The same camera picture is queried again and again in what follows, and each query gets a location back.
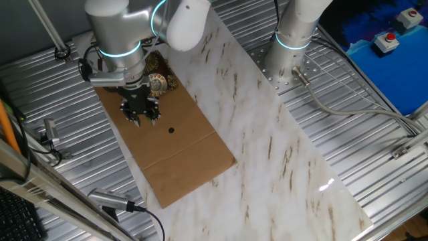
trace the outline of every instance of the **robotic arm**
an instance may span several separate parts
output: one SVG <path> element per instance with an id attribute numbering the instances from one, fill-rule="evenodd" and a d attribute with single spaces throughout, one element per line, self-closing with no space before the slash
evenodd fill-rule
<path id="1" fill-rule="evenodd" d="M 158 37 L 174 50 L 187 51 L 202 38 L 207 0 L 87 0 L 85 11 L 108 72 L 88 76 L 93 86 L 117 87 L 121 109 L 139 126 L 138 115 L 160 117 L 144 76 L 142 39 Z"/>
<path id="2" fill-rule="evenodd" d="M 304 54 L 322 12 L 332 0 L 290 0 L 265 57 L 266 70 L 278 83 L 291 82 L 292 69 L 303 66 Z"/>

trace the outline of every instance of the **marble-patterned surface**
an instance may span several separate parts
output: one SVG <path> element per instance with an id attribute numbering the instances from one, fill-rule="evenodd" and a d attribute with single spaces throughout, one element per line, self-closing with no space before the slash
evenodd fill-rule
<path id="1" fill-rule="evenodd" d="M 197 47 L 158 50 L 237 159 L 162 210 L 115 130 L 166 240 L 349 241 L 372 225 L 214 11 Z"/>

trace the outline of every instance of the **orange object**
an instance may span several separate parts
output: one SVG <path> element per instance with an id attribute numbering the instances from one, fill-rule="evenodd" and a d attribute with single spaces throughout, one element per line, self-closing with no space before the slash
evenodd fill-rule
<path id="1" fill-rule="evenodd" d="M 11 121 L 7 116 L 5 106 L 3 102 L 0 100 L 0 123 L 3 125 L 3 130 L 5 131 L 6 139 L 9 145 L 15 149 L 19 154 L 21 154 L 21 150 L 19 150 L 18 142 L 16 141 L 15 134 L 13 133 Z"/>

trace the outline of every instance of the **brown cardboard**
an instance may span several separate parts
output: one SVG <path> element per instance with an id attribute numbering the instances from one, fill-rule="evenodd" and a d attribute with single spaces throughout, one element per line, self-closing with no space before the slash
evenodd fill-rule
<path id="1" fill-rule="evenodd" d="M 160 97 L 162 117 L 155 126 L 140 115 L 139 128 L 119 110 L 119 94 L 102 88 L 96 92 L 162 208 L 236 163 L 181 83 Z M 173 133 L 169 133 L 170 128 L 174 128 Z"/>

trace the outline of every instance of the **keyboard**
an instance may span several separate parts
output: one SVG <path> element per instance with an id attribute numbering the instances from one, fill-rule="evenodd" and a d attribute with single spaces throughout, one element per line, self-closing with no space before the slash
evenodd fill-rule
<path id="1" fill-rule="evenodd" d="M 33 204 L 0 187 L 0 241 L 46 238 Z"/>

